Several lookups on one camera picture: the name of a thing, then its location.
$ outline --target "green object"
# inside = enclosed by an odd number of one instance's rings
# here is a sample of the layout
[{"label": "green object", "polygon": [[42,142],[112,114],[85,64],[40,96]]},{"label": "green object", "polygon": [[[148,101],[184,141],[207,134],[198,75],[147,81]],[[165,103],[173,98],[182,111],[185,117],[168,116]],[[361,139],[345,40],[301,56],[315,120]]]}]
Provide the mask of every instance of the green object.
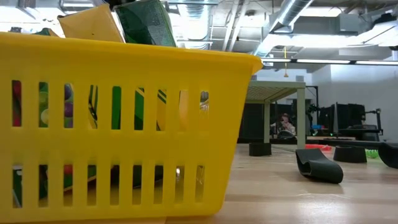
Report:
[{"label": "green object", "polygon": [[36,35],[51,35],[49,28],[43,28],[41,31],[34,33]]},{"label": "green object", "polygon": [[176,47],[170,17],[159,0],[141,0],[115,7],[127,43]]},{"label": "green object", "polygon": [[[114,8],[119,17],[127,43],[149,44],[176,47],[169,14],[159,0],[135,1]],[[118,101],[120,96],[115,90],[113,99]],[[134,129],[143,130],[144,120],[144,94],[136,91],[136,104],[134,116]],[[118,103],[113,103],[112,129],[116,128],[120,110]]]},{"label": "green object", "polygon": [[[12,167],[12,176],[13,176],[13,183],[12,183],[12,193],[14,195],[14,201],[16,207],[22,207],[22,174],[23,169],[22,166],[13,166]],[[47,179],[47,165],[40,165],[39,166],[39,198],[44,198],[47,196],[47,186],[48,186],[48,179]]]},{"label": "green object", "polygon": [[[88,181],[93,180],[96,177],[96,173],[97,173],[97,169],[96,166],[88,166],[87,167],[87,179]],[[68,174],[68,175],[64,175],[63,178],[63,189],[64,190],[70,190],[72,188],[73,185],[73,175]]]},{"label": "green object", "polygon": [[122,89],[114,86],[112,89],[112,129],[120,129]]},{"label": "green object", "polygon": [[48,111],[49,108],[49,84],[45,82],[39,83],[39,127],[47,128],[48,124]]},{"label": "green object", "polygon": [[366,157],[368,158],[377,159],[379,157],[379,152],[377,150],[367,149],[365,150],[365,152],[366,152]]}]

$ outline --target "pipe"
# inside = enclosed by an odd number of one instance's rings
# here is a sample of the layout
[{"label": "pipe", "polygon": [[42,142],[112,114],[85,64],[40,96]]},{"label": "pipe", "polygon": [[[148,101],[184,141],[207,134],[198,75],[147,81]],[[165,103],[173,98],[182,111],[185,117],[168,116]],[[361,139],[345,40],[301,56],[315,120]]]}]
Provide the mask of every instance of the pipe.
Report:
[{"label": "pipe", "polygon": [[250,3],[250,0],[244,0],[244,2],[243,2],[241,14],[239,15],[238,22],[236,23],[236,27],[234,29],[234,34],[232,35],[231,44],[228,47],[229,52],[231,52],[234,48],[236,38],[238,37],[239,30],[241,29],[241,26],[243,23],[243,18],[244,18],[244,15],[246,14],[246,9],[248,8],[249,3]]},{"label": "pipe", "polygon": [[279,11],[278,21],[283,26],[291,26],[300,17],[300,13],[309,7],[313,0],[285,0]]},{"label": "pipe", "polygon": [[231,10],[231,18],[229,19],[228,27],[225,32],[225,38],[224,38],[222,51],[226,50],[226,46],[228,44],[229,37],[232,33],[232,28],[234,27],[234,23],[235,23],[236,12],[238,11],[238,5],[239,5],[239,0],[234,0],[233,5],[232,5],[232,10]]},{"label": "pipe", "polygon": [[[189,40],[208,40],[210,7],[202,4],[179,4],[180,15],[187,21],[184,33]],[[208,50],[206,43],[185,43],[189,49]]]},{"label": "pipe", "polygon": [[309,7],[313,0],[285,0],[283,1],[280,11],[277,12],[278,15],[275,21],[271,24],[266,25],[266,30],[264,31],[264,40],[259,44],[254,54],[258,57],[266,57],[272,50],[275,43],[275,38],[273,35],[269,35],[273,30],[279,29],[281,27],[292,26],[294,22],[300,17],[300,13]]}]

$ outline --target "table surface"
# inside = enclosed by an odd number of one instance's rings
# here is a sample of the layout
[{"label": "table surface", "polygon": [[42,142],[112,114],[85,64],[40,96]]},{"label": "table surface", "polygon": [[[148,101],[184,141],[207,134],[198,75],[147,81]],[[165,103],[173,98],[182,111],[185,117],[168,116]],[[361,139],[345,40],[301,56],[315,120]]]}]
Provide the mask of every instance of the table surface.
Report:
[{"label": "table surface", "polygon": [[398,223],[397,169],[379,159],[338,162],[341,184],[314,182],[299,174],[294,147],[273,146],[272,156],[249,157],[249,146],[238,144],[223,208],[212,217],[68,223]]}]

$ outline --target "ceiling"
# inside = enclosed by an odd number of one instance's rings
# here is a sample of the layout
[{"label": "ceiling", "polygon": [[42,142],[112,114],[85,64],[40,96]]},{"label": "ceiling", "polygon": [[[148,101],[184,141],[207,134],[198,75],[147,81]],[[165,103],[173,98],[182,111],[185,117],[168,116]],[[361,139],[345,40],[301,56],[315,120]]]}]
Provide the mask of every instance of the ceiling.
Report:
[{"label": "ceiling", "polygon": [[[71,0],[74,2],[98,2],[100,0]],[[39,12],[40,19],[35,14],[29,14],[29,11],[22,11],[16,8],[18,0],[0,0],[0,31],[8,31],[12,26],[19,26],[24,32],[36,32],[41,28],[52,28],[58,35],[63,35],[62,30],[56,17],[64,14],[57,5],[59,0],[35,0],[36,11]],[[226,37],[229,21],[231,20],[231,10],[233,8],[233,0],[218,0],[218,5],[212,6],[210,10],[210,20],[208,28],[208,40],[211,50],[222,50],[224,38]],[[269,16],[280,9],[281,0],[253,0],[247,5],[246,12],[250,12],[250,16],[244,16],[241,21],[241,28],[233,45],[233,52],[251,53],[264,39],[262,28],[266,23],[266,16]],[[301,16],[327,16],[336,17],[346,9],[350,9],[349,13],[365,13],[374,10],[380,10],[388,6],[398,4],[393,0],[368,0],[368,1],[334,1],[334,0],[314,0],[310,7],[305,9]],[[237,25],[240,16],[240,9],[235,16],[234,26]],[[181,20],[175,15],[170,15],[175,38],[181,41],[187,41],[185,29]],[[293,45],[274,47],[270,54],[273,57],[288,58],[319,58],[319,59],[350,59],[350,60],[380,60],[391,56],[388,47],[351,47],[347,49],[329,48],[328,43],[324,44],[324,48],[311,47],[295,47]],[[273,68],[282,68],[284,64],[274,64]],[[306,68],[308,65],[291,65],[295,68]]]}]

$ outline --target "ceiling light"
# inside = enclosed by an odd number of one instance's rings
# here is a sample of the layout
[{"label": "ceiling light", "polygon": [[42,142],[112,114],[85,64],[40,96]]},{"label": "ceiling light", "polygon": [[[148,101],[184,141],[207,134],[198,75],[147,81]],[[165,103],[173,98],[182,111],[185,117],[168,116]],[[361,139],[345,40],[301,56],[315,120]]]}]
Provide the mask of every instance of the ceiling light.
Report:
[{"label": "ceiling light", "polygon": [[398,61],[357,61],[356,65],[398,65]]},{"label": "ceiling light", "polygon": [[62,7],[94,7],[94,5],[92,3],[63,3]]},{"label": "ceiling light", "polygon": [[349,60],[323,60],[323,59],[297,59],[298,63],[342,63],[348,64]]},{"label": "ceiling light", "polygon": [[282,63],[289,63],[291,59],[287,58],[262,58],[262,62],[282,62]]}]

